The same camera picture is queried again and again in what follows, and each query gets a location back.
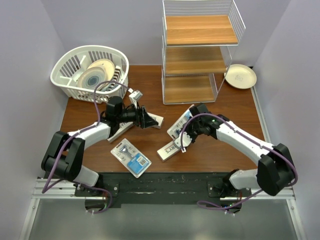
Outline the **white wire wooden shelf rack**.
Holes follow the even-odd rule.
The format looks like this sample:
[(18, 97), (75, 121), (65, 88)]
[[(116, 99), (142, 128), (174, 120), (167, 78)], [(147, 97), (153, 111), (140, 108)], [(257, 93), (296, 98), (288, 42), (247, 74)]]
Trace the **white wire wooden shelf rack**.
[(214, 103), (246, 26), (233, 0), (162, 2), (165, 105)]

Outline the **white Harry's box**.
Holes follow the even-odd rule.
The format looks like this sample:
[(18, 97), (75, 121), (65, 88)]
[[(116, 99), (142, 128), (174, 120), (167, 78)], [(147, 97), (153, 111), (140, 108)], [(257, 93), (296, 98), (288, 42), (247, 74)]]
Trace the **white Harry's box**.
[(159, 150), (157, 150), (157, 155), (160, 157), (160, 159), (165, 162), (172, 156), (174, 156), (176, 153), (180, 151), (180, 148), (177, 147), (174, 144), (174, 141), (169, 142)]
[(148, 113), (148, 115), (152, 117), (155, 121), (157, 121), (157, 125), (154, 125), (153, 128), (161, 129), (164, 122), (164, 117), (153, 114), (153, 113)]
[(133, 122), (121, 123), (119, 125), (119, 129), (117, 130), (117, 132), (113, 136), (109, 137), (107, 139), (107, 141), (109, 143), (112, 143), (117, 138), (119, 138), (123, 133), (125, 133), (127, 130), (129, 130), (133, 125), (134, 125)]

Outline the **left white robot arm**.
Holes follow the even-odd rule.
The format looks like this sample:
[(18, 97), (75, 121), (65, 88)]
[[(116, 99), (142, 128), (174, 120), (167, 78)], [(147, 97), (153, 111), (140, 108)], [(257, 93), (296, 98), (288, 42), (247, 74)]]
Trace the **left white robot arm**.
[(44, 189), (54, 186), (50, 181), (56, 176), (85, 185), (88, 193), (99, 196), (104, 184), (98, 180), (100, 175), (97, 172), (83, 166), (84, 151), (114, 136), (122, 123), (133, 123), (142, 129), (158, 125), (144, 106), (138, 103), (125, 106), (121, 97), (111, 97), (105, 111), (98, 113), (98, 120), (93, 124), (74, 132), (57, 131), (53, 135), (41, 163), (41, 168), (49, 173)]

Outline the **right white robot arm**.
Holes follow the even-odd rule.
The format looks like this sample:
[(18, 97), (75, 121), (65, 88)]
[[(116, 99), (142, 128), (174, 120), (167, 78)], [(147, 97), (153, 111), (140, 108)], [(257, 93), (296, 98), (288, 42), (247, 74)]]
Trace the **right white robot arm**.
[(274, 145), (247, 133), (222, 114), (212, 114), (204, 103), (192, 105), (172, 126), (174, 144), (185, 152), (200, 135), (227, 143), (247, 156), (255, 169), (235, 169), (218, 185), (221, 194), (233, 197), (242, 189), (261, 189), (276, 196), (298, 181), (290, 151), (284, 144)]

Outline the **blue razor blister pack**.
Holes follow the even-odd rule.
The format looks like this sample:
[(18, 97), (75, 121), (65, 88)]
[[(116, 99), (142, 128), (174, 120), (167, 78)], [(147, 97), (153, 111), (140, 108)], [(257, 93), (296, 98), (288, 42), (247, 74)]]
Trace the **blue razor blister pack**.
[(126, 138), (110, 152), (137, 179), (152, 164), (152, 162)]
[(174, 140), (178, 138), (184, 124), (193, 116), (190, 112), (190, 108), (194, 107), (192, 104), (175, 122), (168, 128), (167, 134)]

